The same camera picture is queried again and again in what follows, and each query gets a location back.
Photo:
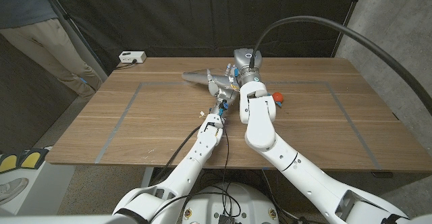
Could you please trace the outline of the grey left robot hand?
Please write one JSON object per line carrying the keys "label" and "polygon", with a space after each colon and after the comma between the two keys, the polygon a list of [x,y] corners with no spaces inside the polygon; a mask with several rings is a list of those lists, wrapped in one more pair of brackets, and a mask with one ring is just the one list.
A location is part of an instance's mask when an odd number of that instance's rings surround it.
{"label": "grey left robot hand", "polygon": [[237,84],[228,70],[222,76],[213,76],[210,69],[207,69],[207,80],[209,92],[216,98],[210,113],[222,115],[238,96]]}

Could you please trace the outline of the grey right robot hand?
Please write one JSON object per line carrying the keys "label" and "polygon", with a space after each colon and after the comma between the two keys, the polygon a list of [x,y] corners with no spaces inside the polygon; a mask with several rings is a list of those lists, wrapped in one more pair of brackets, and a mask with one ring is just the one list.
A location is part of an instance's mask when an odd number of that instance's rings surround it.
{"label": "grey right robot hand", "polygon": [[259,70],[263,58],[260,51],[257,51],[254,58],[254,68],[250,69],[249,64],[252,58],[253,49],[236,49],[234,51],[234,64],[229,68],[229,74],[233,76],[238,85],[242,87],[245,83],[261,81]]}

